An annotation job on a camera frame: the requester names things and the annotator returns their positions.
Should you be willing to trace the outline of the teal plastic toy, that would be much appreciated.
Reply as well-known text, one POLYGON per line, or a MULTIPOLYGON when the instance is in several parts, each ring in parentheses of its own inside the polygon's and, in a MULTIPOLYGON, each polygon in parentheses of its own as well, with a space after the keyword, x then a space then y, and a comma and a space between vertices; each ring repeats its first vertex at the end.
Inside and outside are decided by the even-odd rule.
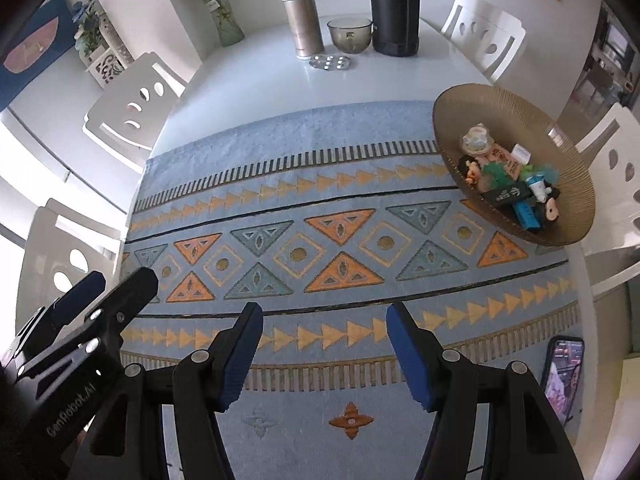
POLYGON ((502 162, 488 162, 482 168, 480 182, 483 183, 485 191, 493 191, 510 185, 513 180, 506 172, 502 162))

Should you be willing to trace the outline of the light blue plastic toy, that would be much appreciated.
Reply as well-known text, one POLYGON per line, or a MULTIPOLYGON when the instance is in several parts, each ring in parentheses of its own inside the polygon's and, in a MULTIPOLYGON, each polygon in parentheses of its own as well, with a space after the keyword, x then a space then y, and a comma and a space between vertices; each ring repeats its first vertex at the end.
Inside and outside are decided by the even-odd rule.
POLYGON ((542 177, 548 184, 553 186, 558 184, 560 178, 559 170, 555 169, 551 165, 537 166, 534 170, 534 174, 538 177, 542 177))

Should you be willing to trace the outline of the green plastic toy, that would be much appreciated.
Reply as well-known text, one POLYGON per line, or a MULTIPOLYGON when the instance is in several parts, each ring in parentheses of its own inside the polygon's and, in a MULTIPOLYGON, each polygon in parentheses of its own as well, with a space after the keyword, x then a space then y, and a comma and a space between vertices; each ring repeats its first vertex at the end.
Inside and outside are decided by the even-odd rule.
POLYGON ((525 165, 521 168, 520 176, 518 177, 521 181, 526 182, 531 178, 536 178, 538 176, 538 169, 535 165, 525 165))

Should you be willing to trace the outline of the small white box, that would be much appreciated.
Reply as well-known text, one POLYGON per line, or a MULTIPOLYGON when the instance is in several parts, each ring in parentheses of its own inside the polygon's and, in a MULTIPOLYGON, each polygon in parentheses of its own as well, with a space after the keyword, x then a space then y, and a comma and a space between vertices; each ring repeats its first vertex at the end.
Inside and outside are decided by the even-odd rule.
POLYGON ((515 144, 511 151, 511 156, 523 166, 529 164, 530 159, 532 158, 532 154, 527 148, 524 148, 521 144, 515 144))

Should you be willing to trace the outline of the white plastic toy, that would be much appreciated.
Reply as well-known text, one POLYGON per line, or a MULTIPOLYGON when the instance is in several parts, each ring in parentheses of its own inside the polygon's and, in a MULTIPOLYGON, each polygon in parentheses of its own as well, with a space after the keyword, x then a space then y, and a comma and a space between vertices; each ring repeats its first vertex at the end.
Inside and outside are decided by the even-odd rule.
POLYGON ((479 122, 461 137, 460 148, 464 154, 474 157, 484 156, 491 151, 494 143, 489 129, 479 122))

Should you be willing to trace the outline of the red black haired figurine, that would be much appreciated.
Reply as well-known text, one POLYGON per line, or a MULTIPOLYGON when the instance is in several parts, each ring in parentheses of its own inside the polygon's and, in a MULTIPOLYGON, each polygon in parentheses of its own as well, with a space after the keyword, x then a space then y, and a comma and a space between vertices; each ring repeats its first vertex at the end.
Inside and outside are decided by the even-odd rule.
POLYGON ((558 221, 560 212, 556 200, 559 196, 560 191, 557 188, 549 188, 544 201, 536 203, 536 217, 541 224, 552 224, 558 221))

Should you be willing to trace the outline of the white chair near left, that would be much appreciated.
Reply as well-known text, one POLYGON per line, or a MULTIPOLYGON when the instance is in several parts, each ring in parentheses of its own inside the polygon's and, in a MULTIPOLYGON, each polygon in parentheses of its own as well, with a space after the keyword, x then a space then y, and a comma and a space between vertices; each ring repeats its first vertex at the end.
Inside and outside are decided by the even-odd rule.
POLYGON ((50 198, 32 219, 18 281, 15 328, 52 304, 91 271, 115 281, 122 233, 50 198))

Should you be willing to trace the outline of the white chair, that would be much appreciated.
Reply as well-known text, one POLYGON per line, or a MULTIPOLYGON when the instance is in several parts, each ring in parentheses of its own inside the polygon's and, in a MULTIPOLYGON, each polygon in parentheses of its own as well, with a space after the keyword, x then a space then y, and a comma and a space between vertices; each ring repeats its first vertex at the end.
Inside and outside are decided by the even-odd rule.
POLYGON ((50 198, 32 219, 18 281, 15 328, 52 304, 91 271, 115 281, 122 233, 50 198))
POLYGON ((454 0, 440 33, 492 84, 526 48, 522 22, 484 0, 454 0))
POLYGON ((155 52, 146 52, 106 85, 82 131, 129 169, 142 174, 186 82, 155 52))
POLYGON ((616 103, 576 144, 578 152, 606 138, 589 165, 596 193, 596 213, 584 254, 594 256, 639 246, 639 122, 628 108, 616 103))

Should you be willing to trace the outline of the smartphone with lit screen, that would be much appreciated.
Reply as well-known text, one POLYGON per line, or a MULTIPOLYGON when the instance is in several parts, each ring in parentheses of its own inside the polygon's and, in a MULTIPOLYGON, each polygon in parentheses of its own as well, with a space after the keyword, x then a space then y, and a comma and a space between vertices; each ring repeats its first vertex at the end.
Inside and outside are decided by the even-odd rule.
POLYGON ((548 343, 541 385, 556 417, 565 426, 582 376, 585 341, 582 337, 554 336, 548 343))

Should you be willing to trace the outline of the white chair far left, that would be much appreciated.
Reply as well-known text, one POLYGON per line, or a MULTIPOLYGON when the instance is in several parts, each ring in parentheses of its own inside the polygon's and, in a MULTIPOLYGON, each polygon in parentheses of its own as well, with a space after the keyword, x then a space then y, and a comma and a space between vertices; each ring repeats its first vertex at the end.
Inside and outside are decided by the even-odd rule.
POLYGON ((82 131, 129 169, 142 174, 186 82, 155 52, 146 52, 106 85, 82 131))

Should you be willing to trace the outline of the patterned blue table mat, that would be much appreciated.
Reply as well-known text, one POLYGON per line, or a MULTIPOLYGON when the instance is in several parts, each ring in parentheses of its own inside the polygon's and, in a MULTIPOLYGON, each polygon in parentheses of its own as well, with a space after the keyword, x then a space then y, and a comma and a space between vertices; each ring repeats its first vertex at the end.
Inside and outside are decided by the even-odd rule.
POLYGON ((344 105, 253 122, 146 166, 122 254, 158 291, 122 359, 175 364, 255 301, 264 329, 242 396, 218 419, 240 479, 410 479, 433 417, 387 337, 402 301, 472 361, 577 336, 565 252, 483 218, 451 180, 427 102, 344 105))

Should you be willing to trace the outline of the white carved shelf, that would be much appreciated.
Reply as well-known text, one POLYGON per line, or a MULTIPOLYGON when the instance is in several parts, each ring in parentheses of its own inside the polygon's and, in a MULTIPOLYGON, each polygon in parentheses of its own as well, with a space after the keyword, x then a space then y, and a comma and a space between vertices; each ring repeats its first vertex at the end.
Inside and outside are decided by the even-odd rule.
POLYGON ((86 72, 104 89, 134 62, 126 44, 105 13, 96 14, 96 27, 78 29, 76 46, 86 72))

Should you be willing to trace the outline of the white chair near right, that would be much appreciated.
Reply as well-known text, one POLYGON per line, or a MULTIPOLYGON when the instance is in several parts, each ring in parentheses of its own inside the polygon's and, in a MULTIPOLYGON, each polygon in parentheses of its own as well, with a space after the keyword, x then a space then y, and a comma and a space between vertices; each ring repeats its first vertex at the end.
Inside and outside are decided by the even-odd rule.
POLYGON ((596 193, 596 213, 584 254, 594 256, 639 246, 639 122, 628 108, 616 103, 576 144, 578 152, 606 138, 589 165, 596 193))

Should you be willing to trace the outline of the woven brown round basket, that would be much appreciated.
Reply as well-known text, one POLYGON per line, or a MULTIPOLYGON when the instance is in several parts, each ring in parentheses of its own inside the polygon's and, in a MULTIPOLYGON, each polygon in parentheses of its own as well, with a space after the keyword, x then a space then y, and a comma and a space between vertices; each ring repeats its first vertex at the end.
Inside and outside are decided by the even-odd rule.
POLYGON ((459 84, 436 99, 432 117, 450 174, 491 223, 544 246, 586 237, 596 212, 591 178, 546 113, 510 91, 459 84))

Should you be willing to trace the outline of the beige steel thermos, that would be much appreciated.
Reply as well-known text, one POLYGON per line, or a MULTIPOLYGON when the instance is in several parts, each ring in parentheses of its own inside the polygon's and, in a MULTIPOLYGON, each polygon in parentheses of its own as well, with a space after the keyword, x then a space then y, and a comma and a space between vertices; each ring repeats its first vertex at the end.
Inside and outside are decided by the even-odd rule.
POLYGON ((293 35, 296 56, 302 60, 324 52, 316 0, 281 0, 293 35))

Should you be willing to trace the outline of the white chair far right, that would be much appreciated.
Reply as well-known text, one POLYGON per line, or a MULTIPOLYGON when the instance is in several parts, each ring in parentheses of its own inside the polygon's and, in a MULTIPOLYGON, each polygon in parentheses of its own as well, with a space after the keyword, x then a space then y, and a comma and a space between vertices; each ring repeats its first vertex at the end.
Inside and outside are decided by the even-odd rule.
POLYGON ((484 0, 454 0, 440 33, 492 84, 526 48, 522 22, 484 0))

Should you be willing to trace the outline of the tall black thermos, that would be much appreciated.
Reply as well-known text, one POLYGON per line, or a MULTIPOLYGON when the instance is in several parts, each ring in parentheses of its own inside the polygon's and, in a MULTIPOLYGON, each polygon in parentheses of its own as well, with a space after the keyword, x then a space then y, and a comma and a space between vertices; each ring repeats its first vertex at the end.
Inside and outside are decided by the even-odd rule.
POLYGON ((395 58, 416 55, 419 12, 420 0, 371 0, 373 49, 395 58))

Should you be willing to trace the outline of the blue wall picture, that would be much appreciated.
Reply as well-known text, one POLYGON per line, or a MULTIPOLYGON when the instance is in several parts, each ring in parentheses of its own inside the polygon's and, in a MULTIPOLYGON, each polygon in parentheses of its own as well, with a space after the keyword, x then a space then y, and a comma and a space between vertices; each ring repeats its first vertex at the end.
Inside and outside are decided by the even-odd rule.
POLYGON ((38 75, 74 44, 76 32, 66 0, 49 0, 28 21, 1 63, 0 107, 4 110, 38 75))

